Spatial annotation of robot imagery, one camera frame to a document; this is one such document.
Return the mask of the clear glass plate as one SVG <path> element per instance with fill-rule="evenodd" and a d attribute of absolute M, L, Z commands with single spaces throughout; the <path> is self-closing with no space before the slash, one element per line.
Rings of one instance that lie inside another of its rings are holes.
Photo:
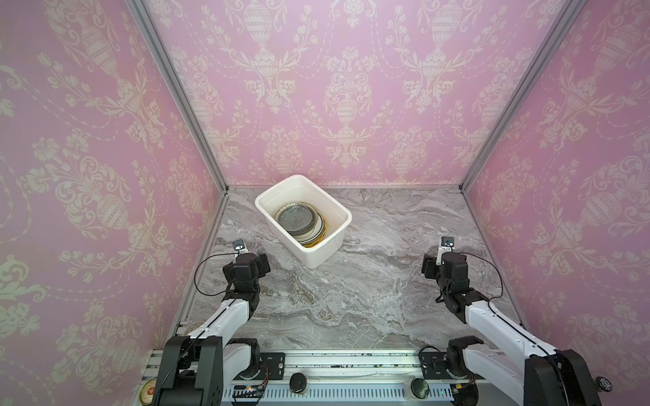
<path fill-rule="evenodd" d="M 311 205 L 301 201 L 284 204 L 275 213 L 275 221 L 289 235 L 310 233 L 316 227 L 318 212 Z"/>

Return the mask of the white plate with clover emblem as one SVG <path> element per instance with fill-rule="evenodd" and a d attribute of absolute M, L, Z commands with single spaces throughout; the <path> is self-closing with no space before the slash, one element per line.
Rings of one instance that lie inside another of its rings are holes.
<path fill-rule="evenodd" d="M 316 216 L 316 223 L 314 223 L 314 227 L 312 228 L 312 230 L 303 233 L 301 235 L 297 235 L 295 239 L 301 245 L 308 246 L 314 244 L 317 240 L 319 240 L 324 234 L 324 232 L 325 232 L 325 221 L 323 220 L 323 217 L 320 214 L 318 214 Z"/>

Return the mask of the yellow white-dotted scalloped plate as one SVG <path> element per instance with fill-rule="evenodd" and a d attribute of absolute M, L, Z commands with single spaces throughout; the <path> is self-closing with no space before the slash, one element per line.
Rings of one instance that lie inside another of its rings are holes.
<path fill-rule="evenodd" d="M 323 220 L 323 227 L 320 234 L 313 241 L 310 241 L 308 244 L 306 244 L 306 248 L 312 248 L 316 245 L 319 245 L 326 238 L 328 231 L 327 220 L 325 218 L 321 218 L 321 220 Z"/>

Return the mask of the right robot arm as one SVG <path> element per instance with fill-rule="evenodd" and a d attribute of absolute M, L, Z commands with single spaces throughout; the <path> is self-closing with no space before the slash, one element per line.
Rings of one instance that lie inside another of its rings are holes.
<path fill-rule="evenodd" d="M 481 334 L 449 341 L 452 377 L 482 377 L 519 405 L 599 405 L 601 393 L 612 392 L 612 382 L 593 376 L 579 353 L 537 338 L 472 288 L 465 254 L 425 255 L 422 264 L 423 276 L 438 284 L 436 301 Z"/>

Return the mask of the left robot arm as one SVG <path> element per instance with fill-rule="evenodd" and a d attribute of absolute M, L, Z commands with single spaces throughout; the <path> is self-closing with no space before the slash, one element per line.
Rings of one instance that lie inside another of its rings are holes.
<path fill-rule="evenodd" d="M 265 254 L 239 254 L 223 267 L 227 280 L 221 305 L 199 328 L 164 346 L 153 405 L 220 405 L 237 377 L 261 368 L 255 338 L 235 338 L 260 303 L 259 279 L 270 272 Z"/>

